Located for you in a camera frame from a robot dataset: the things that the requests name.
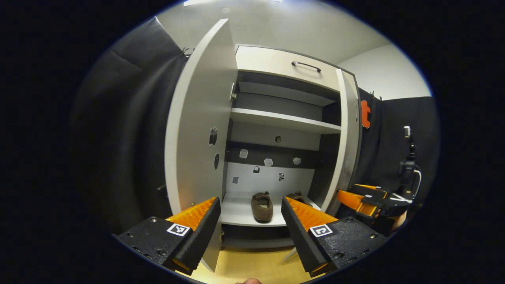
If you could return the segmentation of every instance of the white cabinet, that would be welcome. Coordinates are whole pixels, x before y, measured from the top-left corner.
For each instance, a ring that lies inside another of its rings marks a hole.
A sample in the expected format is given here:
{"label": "white cabinet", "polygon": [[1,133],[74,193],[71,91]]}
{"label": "white cabinet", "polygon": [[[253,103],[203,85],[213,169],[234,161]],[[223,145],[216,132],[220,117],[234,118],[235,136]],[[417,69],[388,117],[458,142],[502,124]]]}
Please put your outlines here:
{"label": "white cabinet", "polygon": [[[173,214],[226,189],[205,266],[215,269],[221,223],[285,227],[280,205],[286,194],[300,190],[314,208],[336,213],[336,190],[347,189],[358,152],[358,102],[354,76],[338,67],[270,48],[235,49],[228,19],[203,37],[173,95],[165,178]],[[246,158],[239,157],[242,149]],[[250,201],[264,191],[274,216],[257,223]]]}

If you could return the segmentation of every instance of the shelf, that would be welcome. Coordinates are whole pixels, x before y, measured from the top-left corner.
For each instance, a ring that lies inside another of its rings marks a hole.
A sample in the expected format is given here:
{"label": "shelf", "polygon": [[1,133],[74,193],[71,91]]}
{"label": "shelf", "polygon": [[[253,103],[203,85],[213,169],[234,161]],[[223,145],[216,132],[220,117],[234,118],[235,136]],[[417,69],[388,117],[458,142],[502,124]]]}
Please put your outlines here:
{"label": "shelf", "polygon": [[264,112],[249,109],[232,108],[230,118],[234,122],[276,126],[287,129],[293,129],[303,132],[317,134],[335,134],[340,133],[341,127],[326,122],[301,118],[292,115],[278,114],[273,112]]}
{"label": "shelf", "polygon": [[[227,193],[221,202],[221,222],[223,224],[251,226],[251,227],[281,227],[286,225],[282,217],[281,202],[284,196],[270,194],[270,200],[274,206],[272,220],[268,223],[258,223],[254,219],[251,199],[253,196]],[[312,200],[305,197],[314,208],[321,210]]]}

